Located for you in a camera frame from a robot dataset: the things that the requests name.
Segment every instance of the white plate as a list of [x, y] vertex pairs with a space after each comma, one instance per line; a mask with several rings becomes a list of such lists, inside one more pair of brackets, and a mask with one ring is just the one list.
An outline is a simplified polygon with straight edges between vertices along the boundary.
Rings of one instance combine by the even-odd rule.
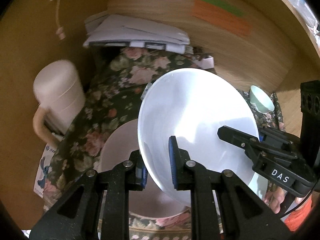
[[154, 182], [172, 199], [190, 206], [190, 192], [172, 184], [168, 139], [207, 169], [234, 171], [247, 185], [252, 162], [244, 150], [218, 138], [227, 125], [259, 138], [253, 114], [227, 81], [199, 69], [179, 69], [160, 77], [146, 94], [139, 112], [138, 140], [143, 161]]
[[[118, 163], [129, 159], [132, 151], [139, 149], [138, 120], [129, 121], [116, 129], [101, 150], [99, 171], [111, 170]], [[178, 215], [186, 206], [172, 200], [148, 176], [143, 191], [130, 191], [129, 211], [140, 216], [163, 218]]]

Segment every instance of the human hand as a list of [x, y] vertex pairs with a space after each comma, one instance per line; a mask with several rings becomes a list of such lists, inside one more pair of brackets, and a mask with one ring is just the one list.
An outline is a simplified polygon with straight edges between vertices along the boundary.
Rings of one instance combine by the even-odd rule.
[[[269, 207], [271, 208], [271, 210], [277, 214], [279, 213], [280, 211], [280, 204], [284, 201], [284, 198], [285, 198], [285, 191], [280, 188], [280, 187], [276, 187], [276, 189], [271, 192], [271, 194], [266, 194], [266, 198], [269, 198]], [[303, 200], [305, 199], [305, 197], [303, 198], [299, 198], [299, 197], [296, 197], [294, 202], [296, 204], [300, 204]], [[306, 203], [307, 201], [305, 201], [303, 203], [303, 205], [301, 205], [300, 207], [298, 207], [296, 210], [299, 210], [301, 209], [304, 204]]]

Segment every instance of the white cable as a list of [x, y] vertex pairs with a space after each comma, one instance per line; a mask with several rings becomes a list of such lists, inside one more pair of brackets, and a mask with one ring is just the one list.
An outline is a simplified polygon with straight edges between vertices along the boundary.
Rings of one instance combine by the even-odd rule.
[[65, 34], [64, 34], [64, 31], [63, 31], [63, 27], [60, 26], [60, 22], [59, 22], [59, 7], [60, 7], [60, 0], [57, 0], [55, 18], [56, 18], [56, 24], [57, 24], [57, 28], [58, 29], [56, 31], [56, 34], [62, 40], [62, 39], [65, 38]]

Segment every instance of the floral fabric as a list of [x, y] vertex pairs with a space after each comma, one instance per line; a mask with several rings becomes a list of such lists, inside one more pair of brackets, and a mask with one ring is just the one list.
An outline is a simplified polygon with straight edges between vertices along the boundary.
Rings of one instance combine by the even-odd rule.
[[[92, 79], [84, 108], [59, 144], [44, 186], [45, 206], [50, 208], [63, 191], [90, 168], [97, 168], [100, 151], [108, 137], [122, 124], [137, 119], [145, 85], [163, 74], [196, 67], [191, 60], [172, 52], [125, 48]], [[249, 102], [247, 92], [240, 91]], [[258, 126], [284, 129], [276, 94], [271, 95], [275, 111], [264, 115], [255, 111]], [[131, 239], [187, 240], [191, 238], [191, 214], [187, 209], [167, 219], [129, 215]]]

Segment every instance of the wooden panel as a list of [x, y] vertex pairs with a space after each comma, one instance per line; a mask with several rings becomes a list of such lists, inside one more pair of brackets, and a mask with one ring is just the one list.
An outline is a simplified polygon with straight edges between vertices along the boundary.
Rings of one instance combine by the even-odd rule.
[[55, 6], [56, 1], [14, 0], [0, 21], [0, 198], [22, 229], [30, 229], [43, 212], [43, 201], [33, 192], [44, 150], [32, 129], [33, 80], [47, 64], [69, 59], [83, 84], [90, 81], [95, 67], [82, 48], [84, 20], [105, 11], [107, 0], [61, 0], [62, 41], [55, 34]]
[[240, 38], [193, 17], [194, 0], [108, 0], [108, 11], [172, 25], [186, 31], [192, 45], [212, 52], [218, 74], [236, 88], [252, 84], [275, 90], [293, 66], [292, 41], [272, 21], [241, 0], [225, 0], [244, 12], [251, 34]]
[[320, 79], [320, 71], [310, 60], [298, 54], [294, 67], [288, 72], [276, 92], [284, 116], [286, 131], [300, 137], [302, 113], [300, 110], [300, 84]]

